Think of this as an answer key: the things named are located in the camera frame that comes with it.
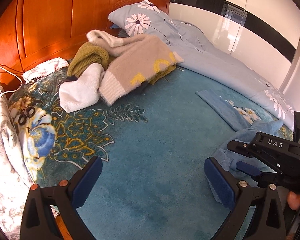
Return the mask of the person right hand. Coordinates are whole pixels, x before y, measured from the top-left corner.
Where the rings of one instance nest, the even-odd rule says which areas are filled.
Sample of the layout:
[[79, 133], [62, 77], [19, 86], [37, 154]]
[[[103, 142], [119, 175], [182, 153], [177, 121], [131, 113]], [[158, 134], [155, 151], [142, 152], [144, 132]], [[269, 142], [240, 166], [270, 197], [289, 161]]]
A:
[[287, 196], [287, 203], [292, 210], [298, 210], [300, 208], [300, 194], [290, 191]]

